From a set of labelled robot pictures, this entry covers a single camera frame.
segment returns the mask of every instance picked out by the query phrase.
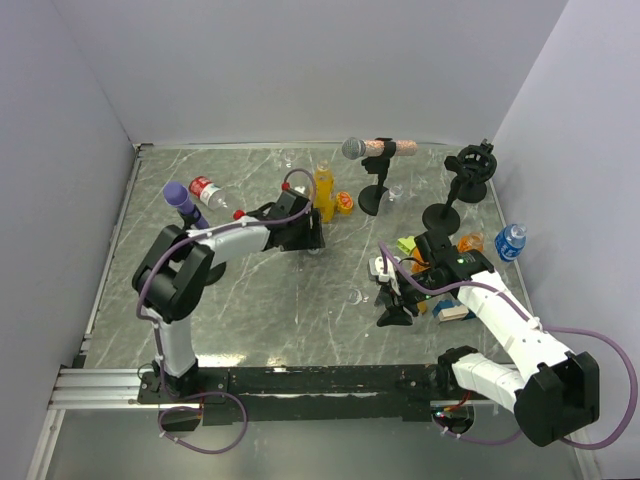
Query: orange lid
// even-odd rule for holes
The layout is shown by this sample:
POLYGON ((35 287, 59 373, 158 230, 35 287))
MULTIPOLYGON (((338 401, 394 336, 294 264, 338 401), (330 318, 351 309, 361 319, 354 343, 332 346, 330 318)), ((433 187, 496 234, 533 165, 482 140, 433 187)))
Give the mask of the orange lid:
POLYGON ((350 215, 353 211, 353 199, 347 192, 338 192, 336 195, 336 208, 344 215, 350 215))

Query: floor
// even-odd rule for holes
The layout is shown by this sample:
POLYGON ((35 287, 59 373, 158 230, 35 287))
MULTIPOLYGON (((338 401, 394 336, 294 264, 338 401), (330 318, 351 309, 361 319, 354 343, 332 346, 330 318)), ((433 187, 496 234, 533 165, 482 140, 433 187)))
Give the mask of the floor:
MULTIPOLYGON (((271 250, 229 261, 224 277, 205 290, 193 314, 193 345, 200 364, 431 363, 446 349, 461 345, 508 362, 477 319, 439 324, 428 312, 412 327, 375 326, 381 310, 373 305, 377 288, 368 278, 367 262, 379 255, 379 240, 400 254, 395 249, 399 237, 424 231, 422 211, 443 202, 448 193, 452 174, 444 169, 444 158, 458 151, 456 147, 422 146, 414 157, 394 158, 386 185, 402 186, 401 214, 370 217, 357 206, 349 216, 336 214, 323 226, 326 249, 318 255, 271 250)), ((131 278, 160 230, 180 224, 175 210, 163 199, 166 182, 188 185, 196 176, 208 176, 227 191, 228 210, 248 211, 277 198, 290 168, 312 169, 322 160, 331 164, 335 189, 354 198, 375 179, 359 161, 344 158, 338 145, 144 147, 85 367, 136 368, 153 358, 150 325, 134 314, 136 293, 131 278)), ((231 220, 228 210, 211 212, 200 206, 211 224, 231 220)), ((457 242, 471 231, 483 232, 486 256, 525 303, 515 265, 500 262, 493 247, 502 221, 491 190, 479 204, 458 201, 454 206, 462 225, 452 240, 457 242)))

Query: gray wall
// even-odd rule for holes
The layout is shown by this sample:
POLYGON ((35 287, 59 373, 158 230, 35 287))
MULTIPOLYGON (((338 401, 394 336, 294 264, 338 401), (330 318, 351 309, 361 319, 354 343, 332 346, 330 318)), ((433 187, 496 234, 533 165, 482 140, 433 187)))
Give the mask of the gray wall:
POLYGON ((565 0, 53 0, 134 143, 493 137, 565 0))
MULTIPOLYGON (((640 367, 637 254, 640 3, 572 0, 496 136, 496 186, 507 220, 531 228, 522 255, 534 308, 551 325, 618 340, 640 367)), ((601 440, 628 398, 622 363, 580 337, 601 367, 601 440)), ((605 478, 638 478, 640 416, 597 453, 605 478)))
POLYGON ((23 478, 77 351, 133 149, 48 0, 0 2, 0 465, 23 478))

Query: gray marble surface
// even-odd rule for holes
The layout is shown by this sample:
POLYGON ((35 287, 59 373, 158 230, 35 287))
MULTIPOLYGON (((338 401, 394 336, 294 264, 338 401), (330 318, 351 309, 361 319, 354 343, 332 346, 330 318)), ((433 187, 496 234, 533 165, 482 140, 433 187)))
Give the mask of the gray marble surface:
MULTIPOLYGON (((225 276, 205 290, 193 314, 193 345, 203 366, 430 363, 446 349, 471 345, 496 361, 508 357, 477 319, 439 324, 427 312, 412 327, 377 328, 382 313, 367 276, 377 244, 395 248, 398 237, 424 231, 421 214, 443 202, 451 173, 444 169, 455 147, 427 147, 414 157, 392 161, 388 186, 401 185, 397 215, 369 217, 357 206, 350 216, 336 214, 323 225, 327 248, 307 252, 268 251, 229 261, 225 276)), ((154 354, 151 328, 135 317, 131 277, 160 230, 180 224, 166 205, 162 187, 169 180, 188 185, 205 175, 222 185, 230 210, 251 210, 277 198, 282 177, 292 167, 311 169, 329 160, 335 190, 357 198, 375 177, 358 161, 345 159, 338 146, 297 148, 167 149, 145 148, 127 207, 115 256, 96 317, 88 368, 135 368, 154 354)), ((471 231, 486 236, 485 254, 508 287, 524 302, 515 265, 499 261, 493 238, 502 228, 491 193, 477 205, 455 203, 462 225, 452 240, 471 231)), ((212 224, 230 221, 229 211, 208 211, 212 224)))

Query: purple cylinder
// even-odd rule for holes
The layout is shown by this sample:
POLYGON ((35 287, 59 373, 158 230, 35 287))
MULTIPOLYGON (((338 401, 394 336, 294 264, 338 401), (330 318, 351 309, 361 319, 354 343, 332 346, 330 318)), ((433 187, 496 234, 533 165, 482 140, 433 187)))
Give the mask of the purple cylinder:
POLYGON ((168 182, 162 189, 162 194, 167 203, 176 208, 180 213, 191 215, 196 211, 197 215, 199 215, 198 220, 194 224, 196 228, 209 228, 209 222, 205 220, 199 210, 196 210, 196 206, 191 201, 191 198, 189 198, 189 191, 184 185, 178 182, 168 182))

